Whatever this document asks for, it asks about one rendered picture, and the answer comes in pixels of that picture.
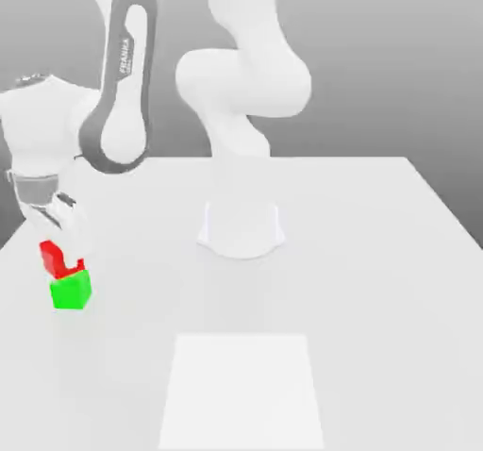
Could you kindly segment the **small red cube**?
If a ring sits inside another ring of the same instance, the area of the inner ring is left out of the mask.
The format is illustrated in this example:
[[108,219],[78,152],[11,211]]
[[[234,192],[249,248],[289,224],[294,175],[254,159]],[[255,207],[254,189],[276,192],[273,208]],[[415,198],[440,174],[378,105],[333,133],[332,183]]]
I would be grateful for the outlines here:
[[84,259],[79,259],[74,267],[67,267],[62,250],[50,240],[41,242],[40,250],[45,270],[55,279],[61,279],[85,269]]

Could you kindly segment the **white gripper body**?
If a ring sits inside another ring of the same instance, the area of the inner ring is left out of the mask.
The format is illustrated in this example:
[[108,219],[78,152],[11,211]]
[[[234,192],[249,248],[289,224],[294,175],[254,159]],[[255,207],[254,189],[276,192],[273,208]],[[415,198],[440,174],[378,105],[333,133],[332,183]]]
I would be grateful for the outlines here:
[[92,249],[87,215],[70,195],[54,195],[47,205],[28,204],[26,214],[44,240],[73,252]]

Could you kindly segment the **small green cube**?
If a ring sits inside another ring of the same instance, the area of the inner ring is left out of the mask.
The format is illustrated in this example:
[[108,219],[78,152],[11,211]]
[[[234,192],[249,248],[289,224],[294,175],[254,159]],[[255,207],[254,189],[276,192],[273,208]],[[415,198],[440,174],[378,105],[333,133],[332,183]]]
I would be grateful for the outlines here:
[[92,295],[88,270],[81,270],[49,284],[55,309],[84,309]]

